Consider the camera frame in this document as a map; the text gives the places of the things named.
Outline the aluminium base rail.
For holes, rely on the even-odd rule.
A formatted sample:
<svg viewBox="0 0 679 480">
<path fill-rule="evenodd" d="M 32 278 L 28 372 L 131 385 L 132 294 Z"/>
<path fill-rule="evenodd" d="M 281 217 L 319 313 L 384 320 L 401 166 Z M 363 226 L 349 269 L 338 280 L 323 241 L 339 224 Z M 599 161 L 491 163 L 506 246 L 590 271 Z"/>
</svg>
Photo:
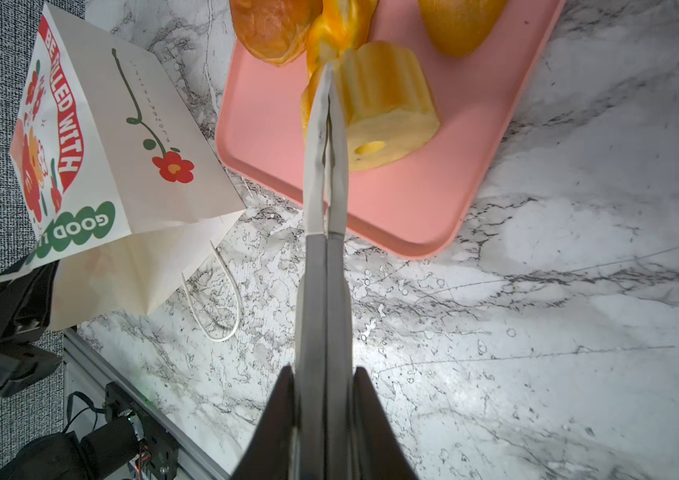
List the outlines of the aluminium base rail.
<svg viewBox="0 0 679 480">
<path fill-rule="evenodd" d="M 65 394 L 71 400 L 71 416 L 85 403 L 74 396 L 80 392 L 95 410 L 87 410 L 73 424 L 83 436 L 121 416 L 129 416 L 141 436 L 141 456 L 127 462 L 112 479 L 227 479 L 229 474 L 157 406 L 110 365 L 75 330 L 64 332 L 63 359 Z"/>
</svg>

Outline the yellow twisted fake bread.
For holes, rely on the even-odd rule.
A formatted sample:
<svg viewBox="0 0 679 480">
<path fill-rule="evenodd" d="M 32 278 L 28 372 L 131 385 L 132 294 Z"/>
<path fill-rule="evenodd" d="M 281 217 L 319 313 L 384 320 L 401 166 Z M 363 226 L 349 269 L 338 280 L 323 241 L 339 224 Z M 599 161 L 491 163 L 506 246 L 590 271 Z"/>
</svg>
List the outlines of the yellow twisted fake bread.
<svg viewBox="0 0 679 480">
<path fill-rule="evenodd" d="M 323 0 L 322 12 L 307 36 L 305 58 L 309 76 L 345 50 L 359 49 L 367 42 L 377 4 L 377 0 Z"/>
</svg>

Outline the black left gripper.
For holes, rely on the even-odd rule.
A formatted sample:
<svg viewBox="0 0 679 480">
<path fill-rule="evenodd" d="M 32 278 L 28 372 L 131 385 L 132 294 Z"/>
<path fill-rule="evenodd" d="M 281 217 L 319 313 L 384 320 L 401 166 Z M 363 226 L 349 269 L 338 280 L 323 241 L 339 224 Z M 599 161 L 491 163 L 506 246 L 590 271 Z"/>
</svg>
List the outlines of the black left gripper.
<svg viewBox="0 0 679 480">
<path fill-rule="evenodd" d="M 62 358 L 35 343 L 50 325 L 57 262 L 0 282 L 0 397 L 53 374 Z"/>
</svg>

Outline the pink plastic tray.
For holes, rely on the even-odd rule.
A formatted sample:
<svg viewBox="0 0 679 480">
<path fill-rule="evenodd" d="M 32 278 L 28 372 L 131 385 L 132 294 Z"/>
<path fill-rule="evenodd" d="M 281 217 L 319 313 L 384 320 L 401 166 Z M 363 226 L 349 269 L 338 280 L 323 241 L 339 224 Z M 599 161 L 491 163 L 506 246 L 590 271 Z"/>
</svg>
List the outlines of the pink plastic tray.
<svg viewBox="0 0 679 480">
<path fill-rule="evenodd" d="M 369 40 L 336 74 L 349 148 L 347 227 L 407 259 L 431 257 L 457 235 L 559 20 L 559 1 L 509 1 L 485 41 L 441 53 L 414 1 L 381 1 Z M 303 196 L 300 100 L 304 59 L 277 67 L 233 49 L 216 147 L 231 170 L 294 202 Z"/>
</svg>

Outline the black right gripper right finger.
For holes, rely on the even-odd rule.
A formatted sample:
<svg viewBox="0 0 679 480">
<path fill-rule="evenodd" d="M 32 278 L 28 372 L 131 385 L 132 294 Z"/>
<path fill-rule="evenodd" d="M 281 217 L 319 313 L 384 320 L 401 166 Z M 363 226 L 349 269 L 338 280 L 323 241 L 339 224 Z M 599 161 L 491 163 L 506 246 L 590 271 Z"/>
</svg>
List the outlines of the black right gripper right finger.
<svg viewBox="0 0 679 480">
<path fill-rule="evenodd" d="M 357 479 L 417 479 L 363 367 L 353 375 L 353 457 Z"/>
</svg>

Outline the long orange fake bread loaf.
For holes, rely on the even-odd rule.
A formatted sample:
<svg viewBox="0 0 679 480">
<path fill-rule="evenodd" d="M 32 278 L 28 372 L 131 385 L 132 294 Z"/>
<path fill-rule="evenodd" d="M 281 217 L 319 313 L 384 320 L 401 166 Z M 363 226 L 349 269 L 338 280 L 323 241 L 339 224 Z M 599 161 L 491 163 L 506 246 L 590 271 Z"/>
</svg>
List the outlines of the long orange fake bread loaf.
<svg viewBox="0 0 679 480">
<path fill-rule="evenodd" d="M 487 39 L 507 0 L 419 0 L 429 38 L 439 52 L 469 55 Z"/>
</svg>

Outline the white floral paper bag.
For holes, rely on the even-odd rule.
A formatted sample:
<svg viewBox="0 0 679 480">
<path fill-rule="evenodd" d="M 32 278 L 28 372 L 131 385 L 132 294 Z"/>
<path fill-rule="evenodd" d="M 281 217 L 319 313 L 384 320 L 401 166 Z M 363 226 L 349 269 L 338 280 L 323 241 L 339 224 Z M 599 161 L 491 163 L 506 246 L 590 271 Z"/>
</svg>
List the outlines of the white floral paper bag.
<svg viewBox="0 0 679 480">
<path fill-rule="evenodd" d="M 156 56 L 52 5 L 10 156 L 36 236 L 26 265 L 58 266 L 54 330 L 153 312 L 244 210 Z"/>
</svg>

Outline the round brown fake bun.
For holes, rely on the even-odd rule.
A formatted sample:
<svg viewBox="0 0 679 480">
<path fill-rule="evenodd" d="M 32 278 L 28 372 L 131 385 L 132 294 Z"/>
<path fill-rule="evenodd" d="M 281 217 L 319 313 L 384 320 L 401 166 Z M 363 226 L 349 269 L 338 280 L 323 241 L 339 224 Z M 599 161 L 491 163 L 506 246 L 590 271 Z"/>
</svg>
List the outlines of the round brown fake bun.
<svg viewBox="0 0 679 480">
<path fill-rule="evenodd" d="M 255 58 L 274 66 L 295 60 L 304 50 L 320 0 L 230 0 L 237 40 Z"/>
</svg>

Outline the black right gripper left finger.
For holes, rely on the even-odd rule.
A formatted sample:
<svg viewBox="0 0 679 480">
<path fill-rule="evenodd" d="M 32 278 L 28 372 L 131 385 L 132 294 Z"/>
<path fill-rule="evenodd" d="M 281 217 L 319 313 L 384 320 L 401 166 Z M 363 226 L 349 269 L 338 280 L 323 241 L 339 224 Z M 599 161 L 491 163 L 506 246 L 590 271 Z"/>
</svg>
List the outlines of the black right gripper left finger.
<svg viewBox="0 0 679 480">
<path fill-rule="evenodd" d="M 287 365 L 280 370 L 249 446 L 230 479 L 288 479 L 294 426 L 293 371 Z"/>
</svg>

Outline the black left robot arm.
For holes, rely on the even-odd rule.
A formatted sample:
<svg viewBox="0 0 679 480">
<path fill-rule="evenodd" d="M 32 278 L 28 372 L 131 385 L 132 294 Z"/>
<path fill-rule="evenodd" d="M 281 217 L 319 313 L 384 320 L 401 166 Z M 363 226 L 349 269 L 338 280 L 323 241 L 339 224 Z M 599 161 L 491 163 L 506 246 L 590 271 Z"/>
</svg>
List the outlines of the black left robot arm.
<svg viewBox="0 0 679 480">
<path fill-rule="evenodd" d="M 0 274 L 0 479 L 177 479 L 180 444 L 109 378 L 66 393 L 52 330 L 57 263 Z"/>
</svg>

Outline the small yellow fake bread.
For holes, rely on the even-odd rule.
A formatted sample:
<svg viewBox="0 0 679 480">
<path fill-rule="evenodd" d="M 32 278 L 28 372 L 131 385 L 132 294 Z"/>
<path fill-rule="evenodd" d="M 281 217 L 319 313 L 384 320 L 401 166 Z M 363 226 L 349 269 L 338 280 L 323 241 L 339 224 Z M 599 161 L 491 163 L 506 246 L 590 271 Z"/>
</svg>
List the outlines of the small yellow fake bread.
<svg viewBox="0 0 679 480">
<path fill-rule="evenodd" d="M 327 65 L 343 108 L 351 173 L 391 164 L 439 130 L 441 120 L 415 52 L 373 41 Z"/>
</svg>

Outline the metal tongs with white tips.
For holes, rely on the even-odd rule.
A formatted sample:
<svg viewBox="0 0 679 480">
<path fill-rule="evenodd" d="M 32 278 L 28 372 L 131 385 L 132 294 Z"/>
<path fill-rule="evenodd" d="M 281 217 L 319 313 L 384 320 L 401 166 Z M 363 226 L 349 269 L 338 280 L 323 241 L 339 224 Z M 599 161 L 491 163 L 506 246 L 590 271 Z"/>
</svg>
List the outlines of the metal tongs with white tips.
<svg viewBox="0 0 679 480">
<path fill-rule="evenodd" d="M 304 148 L 305 272 L 295 329 L 296 479 L 353 476 L 353 348 L 343 273 L 349 176 L 345 120 L 334 78 L 334 66 L 325 65 Z"/>
</svg>

